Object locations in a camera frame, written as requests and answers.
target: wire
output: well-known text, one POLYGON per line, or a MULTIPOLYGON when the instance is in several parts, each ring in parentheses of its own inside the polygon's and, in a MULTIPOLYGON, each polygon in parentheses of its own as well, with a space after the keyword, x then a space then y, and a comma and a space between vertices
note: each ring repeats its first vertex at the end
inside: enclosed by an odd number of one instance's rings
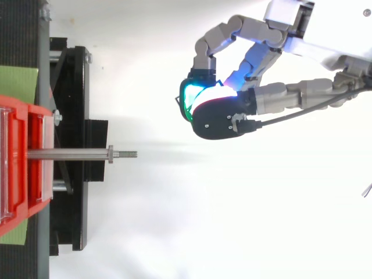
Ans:
POLYGON ((368 194, 370 193, 372 189, 372 184, 368 186, 367 189, 364 190, 364 192, 362 193, 362 196, 365 198, 366 196, 368 196, 368 194))
POLYGON ((364 87, 364 88, 361 88, 361 89, 358 89, 358 90, 348 91, 346 93, 339 94, 338 96, 336 96, 332 99, 329 99, 329 100, 327 100, 323 103, 320 103, 320 104, 312 106, 310 108, 301 110, 300 112, 295 112, 295 113, 291 113, 290 115, 285 115, 285 116, 274 118, 274 119, 271 119, 271 120, 268 120, 268 121, 263 121, 263 122, 261 122, 261 126, 264 127, 264 126, 276 124, 276 123, 279 123, 279 122, 283 122, 283 121, 286 121, 286 120, 289 120, 289 119, 293 119, 293 118, 296 118, 296 117, 299 117, 299 116, 302 116, 302 115, 306 115, 310 112, 314 112, 315 110, 319 110, 321 108, 324 108, 325 106, 332 105, 333 103, 336 103, 336 102, 341 101, 343 99, 349 98, 351 96, 354 96, 354 95, 362 93, 362 92, 371 91, 371 90, 372 90, 371 87, 364 87))

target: black metal bracket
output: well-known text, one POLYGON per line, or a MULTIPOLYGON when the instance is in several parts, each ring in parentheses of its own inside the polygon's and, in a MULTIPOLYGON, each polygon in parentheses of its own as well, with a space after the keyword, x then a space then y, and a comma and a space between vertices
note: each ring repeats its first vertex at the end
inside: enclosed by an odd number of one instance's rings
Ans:
MULTIPOLYGON (((106 148, 108 121, 89 119, 88 51, 67 48, 65 38, 51 38, 51 50, 61 51, 51 62, 51 89, 63 120, 56 127, 55 145, 61 148, 106 148)), ((88 182, 103 181, 105 162, 55 164, 54 179, 70 181, 71 192, 55 192, 50 213, 50 255, 59 244, 81 251, 87 244, 88 182)))

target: red plastic crate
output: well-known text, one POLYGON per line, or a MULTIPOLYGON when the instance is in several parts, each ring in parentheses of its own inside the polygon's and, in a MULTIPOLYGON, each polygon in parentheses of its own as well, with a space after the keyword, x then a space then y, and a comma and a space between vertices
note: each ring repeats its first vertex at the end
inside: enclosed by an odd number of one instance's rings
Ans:
POLYGON ((28 148, 52 145, 49 110, 0 95, 0 236, 52 198, 53 161, 27 161, 28 148))

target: green tape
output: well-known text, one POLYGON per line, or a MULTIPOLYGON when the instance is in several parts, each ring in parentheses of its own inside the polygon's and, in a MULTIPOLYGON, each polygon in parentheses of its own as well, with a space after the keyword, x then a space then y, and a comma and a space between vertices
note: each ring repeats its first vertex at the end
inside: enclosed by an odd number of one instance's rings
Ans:
POLYGON ((34 103, 38 69, 0 66, 0 95, 34 103))
MULTIPOLYGON (((0 95, 34 103, 38 69, 0 66, 0 95)), ((14 230, 0 237, 0 244, 24 245, 27 219, 14 230)))
POLYGON ((5 234, 3 237, 0 237, 0 244, 24 245, 26 242, 27 223, 28 220, 25 219, 21 225, 5 234))

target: blue light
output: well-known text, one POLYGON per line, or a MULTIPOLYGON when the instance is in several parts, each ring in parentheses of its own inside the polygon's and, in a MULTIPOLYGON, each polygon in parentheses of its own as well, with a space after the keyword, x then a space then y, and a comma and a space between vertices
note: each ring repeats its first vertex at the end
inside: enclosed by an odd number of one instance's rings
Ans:
POLYGON ((193 104, 196 96, 204 89, 202 86, 189 84, 184 91, 185 108, 188 109, 193 104))
POLYGON ((210 100, 220 99, 225 97, 236 97, 238 94, 228 86, 221 86, 220 84, 216 84, 214 87, 209 87, 203 90, 203 92, 196 97, 194 100, 190 113, 193 114, 194 110, 201 105, 210 100))

